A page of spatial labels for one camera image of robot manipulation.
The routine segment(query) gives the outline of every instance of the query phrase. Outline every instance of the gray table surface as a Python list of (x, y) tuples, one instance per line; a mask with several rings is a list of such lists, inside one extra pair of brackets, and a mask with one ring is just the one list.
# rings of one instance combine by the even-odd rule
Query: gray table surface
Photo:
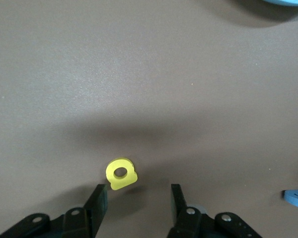
[(97, 237), (161, 238), (170, 184), (298, 238), (298, 8), (261, 0), (0, 0), (0, 233), (57, 217), (130, 158)]

